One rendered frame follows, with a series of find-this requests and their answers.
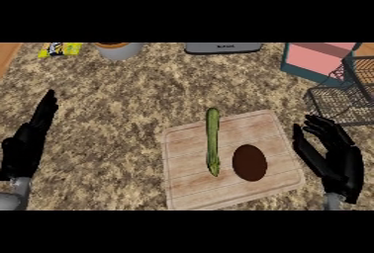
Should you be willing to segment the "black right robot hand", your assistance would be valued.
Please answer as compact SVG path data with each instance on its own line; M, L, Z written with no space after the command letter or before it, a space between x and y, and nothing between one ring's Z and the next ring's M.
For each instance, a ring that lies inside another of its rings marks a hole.
M320 178L323 192L344 197L356 204L363 186L363 159L341 125L314 115L306 115L304 126L294 124L292 148L314 175ZM320 155L309 143L304 132L319 140L326 153Z

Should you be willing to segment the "dark brown oval vegetable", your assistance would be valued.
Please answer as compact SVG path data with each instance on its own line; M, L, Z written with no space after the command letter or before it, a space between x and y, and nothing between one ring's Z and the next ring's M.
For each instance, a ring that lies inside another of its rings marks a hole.
M267 161L261 150L254 145L243 144L235 149L232 168L238 177L249 182L264 177Z

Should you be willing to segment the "flat grey appliance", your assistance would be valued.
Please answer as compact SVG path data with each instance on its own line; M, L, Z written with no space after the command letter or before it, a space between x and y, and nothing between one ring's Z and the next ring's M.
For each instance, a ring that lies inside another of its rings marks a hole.
M258 51L260 42L187 42L184 51L189 54L229 54Z

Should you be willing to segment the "pale wooden cutting board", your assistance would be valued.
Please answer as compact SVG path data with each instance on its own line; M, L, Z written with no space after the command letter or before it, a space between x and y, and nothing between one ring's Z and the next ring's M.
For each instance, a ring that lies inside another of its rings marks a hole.
M168 128L161 137L167 206L171 210L215 210L297 189L303 166L275 113L269 110L223 117L218 123L218 175L205 166L205 123ZM264 177L248 182L232 169L236 148L255 146L267 161Z

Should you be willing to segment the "yellow snack packet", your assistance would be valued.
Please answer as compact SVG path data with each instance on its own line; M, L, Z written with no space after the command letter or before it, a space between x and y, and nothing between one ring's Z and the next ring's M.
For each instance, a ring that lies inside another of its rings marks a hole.
M79 49L79 42L45 42L38 52L38 58L60 55L78 55Z

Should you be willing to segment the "grey cup with brown rim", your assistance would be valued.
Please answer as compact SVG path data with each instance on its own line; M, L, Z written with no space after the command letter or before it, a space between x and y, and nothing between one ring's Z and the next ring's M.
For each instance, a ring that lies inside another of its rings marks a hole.
M94 46L100 55L110 60L125 60L134 56L143 47L141 42L118 42L103 43L96 42Z

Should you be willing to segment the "long green squash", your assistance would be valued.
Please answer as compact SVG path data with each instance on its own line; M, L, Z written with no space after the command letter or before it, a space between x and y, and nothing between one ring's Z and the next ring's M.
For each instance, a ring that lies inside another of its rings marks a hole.
M217 134L218 134L218 111L209 108L205 112L205 165L212 176L218 175L218 152L217 152Z

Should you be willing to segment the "teal and pink box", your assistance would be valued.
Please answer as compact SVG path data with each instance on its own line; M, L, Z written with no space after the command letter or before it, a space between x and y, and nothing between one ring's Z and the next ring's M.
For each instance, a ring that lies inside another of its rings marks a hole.
M286 42L280 70L325 86L337 86L343 78L331 71L353 54L360 42Z

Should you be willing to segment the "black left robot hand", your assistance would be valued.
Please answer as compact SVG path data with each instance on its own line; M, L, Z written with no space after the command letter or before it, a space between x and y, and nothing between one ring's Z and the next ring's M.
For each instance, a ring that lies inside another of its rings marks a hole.
M56 92L48 90L31 120L22 123L14 135L1 141L0 181L34 176L39 166L45 137L57 109Z

